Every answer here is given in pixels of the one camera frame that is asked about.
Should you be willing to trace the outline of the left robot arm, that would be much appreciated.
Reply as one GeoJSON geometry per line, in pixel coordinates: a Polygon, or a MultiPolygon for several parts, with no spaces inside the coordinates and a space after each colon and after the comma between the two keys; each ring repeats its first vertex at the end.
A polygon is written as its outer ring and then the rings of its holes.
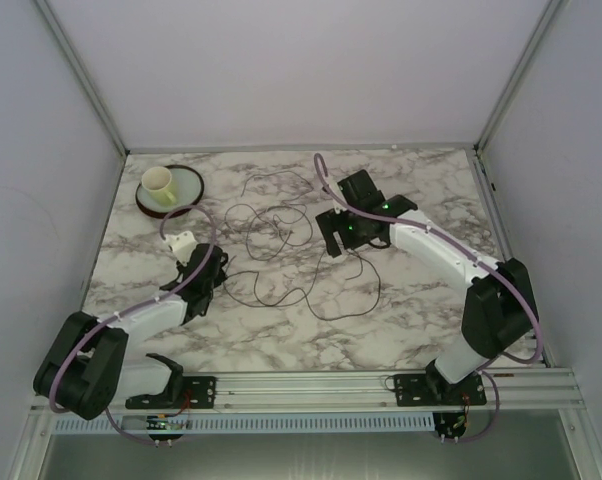
{"type": "Polygon", "coordinates": [[[65,320],[33,380],[34,392],[84,420],[101,415],[123,401],[128,409],[187,408],[196,386],[184,368],[158,353],[140,353],[138,345],[172,328],[207,314],[214,290],[227,279],[228,255],[218,246],[196,246],[177,278],[160,288],[168,293],[189,279],[179,292],[151,300],[129,316],[112,323],[83,311],[65,320]]]}

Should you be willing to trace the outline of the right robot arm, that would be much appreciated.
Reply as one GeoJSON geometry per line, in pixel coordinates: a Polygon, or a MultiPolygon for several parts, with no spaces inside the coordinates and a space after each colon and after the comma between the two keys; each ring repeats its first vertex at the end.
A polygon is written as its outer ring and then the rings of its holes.
{"type": "Polygon", "coordinates": [[[457,339],[427,365],[422,387],[405,388],[401,401],[455,405],[463,395],[475,394],[471,376],[528,332],[539,330],[525,265],[515,258],[480,255],[405,196],[385,197],[365,170],[335,181],[323,164],[316,169],[333,200],[332,208],[316,218],[330,256],[363,245],[393,247],[437,270],[464,297],[457,339]]]}

